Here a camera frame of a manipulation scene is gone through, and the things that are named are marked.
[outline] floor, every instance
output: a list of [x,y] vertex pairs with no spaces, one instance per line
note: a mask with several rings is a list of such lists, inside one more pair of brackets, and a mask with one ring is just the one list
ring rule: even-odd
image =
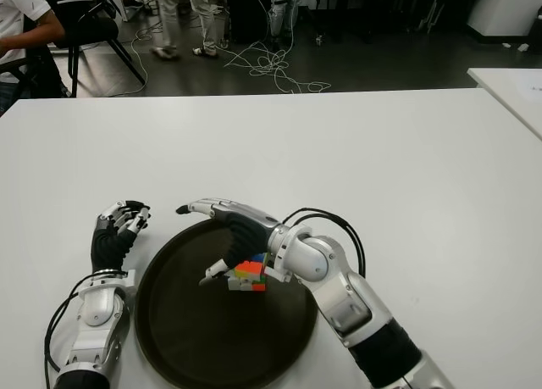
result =
[[[135,33],[157,22],[157,16],[144,14],[131,22],[121,22],[119,39],[133,53],[130,41]],[[217,25],[221,37],[223,16],[217,16]],[[297,86],[284,78],[277,79],[279,89],[273,76],[250,76],[248,68],[224,67],[234,57],[232,54],[220,52],[218,60],[192,56],[191,48],[201,45],[199,19],[194,15],[181,19],[180,32],[182,59],[178,62],[164,63],[149,53],[154,42],[160,43],[161,35],[156,29],[153,37],[134,43],[148,81],[142,91],[131,96],[308,92],[307,86]],[[328,92],[472,87],[474,81],[467,75],[470,67],[542,68],[542,56],[520,53],[515,47],[504,48],[500,44],[482,45],[462,33],[381,34],[371,44],[354,34],[345,34],[342,42],[326,40],[321,47],[315,45],[314,38],[312,26],[300,21],[295,31],[295,46],[285,57],[289,65],[285,72],[298,82],[329,83]],[[234,44],[230,50],[239,53],[245,48],[246,45]],[[255,64],[261,53],[251,50],[245,55]],[[57,54],[55,59],[64,83],[70,86],[67,56]],[[107,44],[84,48],[79,81],[78,97],[110,97],[141,88]]]

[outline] colorful cube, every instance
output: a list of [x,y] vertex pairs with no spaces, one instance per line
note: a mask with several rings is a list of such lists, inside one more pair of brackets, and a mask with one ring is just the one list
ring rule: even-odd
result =
[[265,270],[267,254],[260,253],[250,260],[238,264],[230,270],[228,276],[228,289],[243,292],[265,292]]

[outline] white table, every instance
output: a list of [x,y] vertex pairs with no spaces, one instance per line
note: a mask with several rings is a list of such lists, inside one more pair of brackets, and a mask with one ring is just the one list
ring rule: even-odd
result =
[[[208,196],[277,217],[301,206],[343,215],[373,288],[457,388],[536,387],[540,167],[542,143],[482,89],[18,102],[0,119],[2,387],[43,387],[43,334],[90,271],[97,213],[123,198],[152,206],[125,262],[142,273],[203,220],[174,210]],[[314,225],[354,257],[335,228]],[[55,359],[74,327],[60,325]],[[120,389],[169,387],[133,328],[119,376]],[[271,387],[367,384],[320,320]]]
[[542,69],[469,69],[468,74],[542,140]]

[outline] white shirt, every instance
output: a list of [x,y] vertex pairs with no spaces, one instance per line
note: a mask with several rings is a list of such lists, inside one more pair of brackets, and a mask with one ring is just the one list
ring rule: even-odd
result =
[[[0,0],[0,37],[17,36],[23,32],[25,15],[36,21],[51,7],[46,0]],[[0,59],[0,64],[24,58],[24,49],[10,50]],[[9,73],[0,75],[1,82],[18,82]]]

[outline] black round tray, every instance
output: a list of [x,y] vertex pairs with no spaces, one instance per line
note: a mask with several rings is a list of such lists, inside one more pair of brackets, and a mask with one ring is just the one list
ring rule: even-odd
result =
[[265,292],[230,292],[225,279],[197,285],[230,244],[218,221],[196,224],[158,252],[141,281],[135,332],[148,362],[175,386],[266,386],[311,337],[317,306],[295,278],[268,278]]

